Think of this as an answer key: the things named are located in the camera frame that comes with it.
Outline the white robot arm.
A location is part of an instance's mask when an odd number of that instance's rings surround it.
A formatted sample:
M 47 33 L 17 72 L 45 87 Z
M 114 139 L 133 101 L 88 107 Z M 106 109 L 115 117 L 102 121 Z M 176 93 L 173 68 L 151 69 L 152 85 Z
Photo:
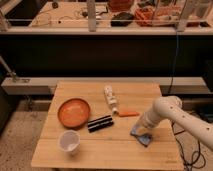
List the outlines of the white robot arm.
M 145 131 L 156 127 L 164 119 L 179 124 L 213 151 L 213 124 L 185 112 L 182 109 L 182 101 L 177 96 L 155 99 L 151 107 L 140 116 L 133 127 L 133 132 L 136 135 L 142 135 Z

